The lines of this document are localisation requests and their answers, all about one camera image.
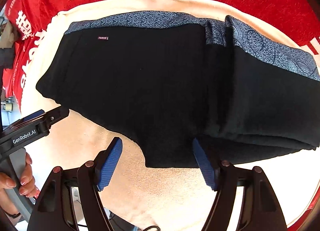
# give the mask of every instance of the black pants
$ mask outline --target black pants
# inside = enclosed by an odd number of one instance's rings
[[[227,39],[227,47],[206,45],[196,24],[72,32],[36,88],[135,141],[147,167],[197,167],[194,137],[232,163],[318,147],[319,82]],[[86,106],[88,92],[99,96],[95,107]]]

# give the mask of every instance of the finger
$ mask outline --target finger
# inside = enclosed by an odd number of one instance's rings
[[[31,191],[33,191],[33,189],[35,188],[35,178],[32,177],[31,181],[27,184],[25,184],[24,186],[21,186],[19,189],[19,193],[20,195],[27,195],[28,193],[30,193]]]
[[[25,184],[29,183],[31,179],[33,178],[32,176],[32,168],[30,164],[26,164],[26,168],[24,169],[23,173],[21,174],[21,185],[24,186]]]
[[[16,183],[6,174],[0,173],[0,188],[10,189],[14,188]]]
[[[39,197],[39,194],[40,194],[40,190],[36,187],[37,189],[37,193],[34,195],[34,197],[37,199]]]
[[[26,163],[27,164],[32,164],[32,159],[31,159],[29,153],[27,153],[27,152],[26,152]]]
[[[31,198],[31,197],[34,197],[36,194],[37,194],[37,188],[34,187],[34,189],[30,193],[28,193],[26,197]]]

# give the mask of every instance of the human hand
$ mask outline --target human hand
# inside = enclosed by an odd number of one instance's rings
[[[35,186],[35,178],[32,175],[32,159],[28,153],[26,153],[26,168],[23,171],[20,181],[21,187],[19,189],[20,195],[25,195],[29,197],[37,197],[39,195],[39,190]],[[11,215],[18,214],[19,211],[15,205],[9,199],[5,189],[11,189],[16,186],[16,183],[9,178],[6,174],[0,173],[0,207]]]

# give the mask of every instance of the blue patterned fabric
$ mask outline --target blue patterned fabric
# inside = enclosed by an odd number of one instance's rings
[[[197,18],[190,14],[165,11],[138,11],[117,14],[98,20],[73,22],[65,34],[100,27],[140,27],[164,29],[198,24],[205,28],[206,44],[227,46],[226,28],[233,31],[233,45],[268,64],[320,81],[313,56],[308,52],[274,42],[240,20],[226,16],[225,21]]]
[[[122,140],[119,138],[114,147],[112,148],[108,158],[106,159],[102,169],[100,181],[98,183],[98,190],[102,191],[109,185],[111,177],[116,169],[118,161],[122,153]]]

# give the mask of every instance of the beige fabric surface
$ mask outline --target beige fabric surface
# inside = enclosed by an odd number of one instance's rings
[[[28,67],[21,101],[22,116],[39,109],[48,111],[58,106],[53,100],[43,98],[35,86],[48,69],[63,33],[71,22],[138,10],[178,11],[218,20],[224,20],[229,14],[272,40],[298,48],[297,44],[273,26],[212,0],[106,0],[77,6],[70,11],[58,13],[48,25],[46,35]],[[88,107],[100,105],[99,93],[88,94],[87,100],[83,102]],[[103,205],[140,228],[158,225],[162,231],[200,231],[212,206],[215,192],[206,186],[199,169],[146,168],[137,144],[96,125],[74,111],[70,111],[69,117],[55,124],[49,136],[27,147],[34,162],[34,171],[38,176],[41,175],[37,184],[43,184],[54,166],[60,165],[68,169],[94,159],[99,151],[106,149],[114,136],[122,138],[123,153],[110,185],[100,194]],[[251,169],[258,165],[264,169],[289,224],[302,213],[318,186],[318,157],[319,149],[301,151],[240,167]],[[228,230],[236,228],[241,199],[239,188]]]

